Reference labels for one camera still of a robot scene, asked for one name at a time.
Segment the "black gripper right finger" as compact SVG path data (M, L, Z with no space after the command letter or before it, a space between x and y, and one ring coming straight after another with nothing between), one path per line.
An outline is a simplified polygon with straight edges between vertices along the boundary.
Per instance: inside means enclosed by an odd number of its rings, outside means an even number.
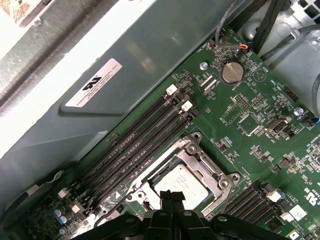
M210 221L193 210L185 210L184 194L173 193L175 215L183 240L283 240L284 237L262 227L227 214L218 214Z

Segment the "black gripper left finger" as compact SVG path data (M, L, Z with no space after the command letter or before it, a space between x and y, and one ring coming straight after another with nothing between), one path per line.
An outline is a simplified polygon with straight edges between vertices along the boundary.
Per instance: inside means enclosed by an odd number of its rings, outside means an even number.
M84 234L85 240L171 240L173 202L170 190L160 192L160 210L152 210L141 220L135 215L124 214Z

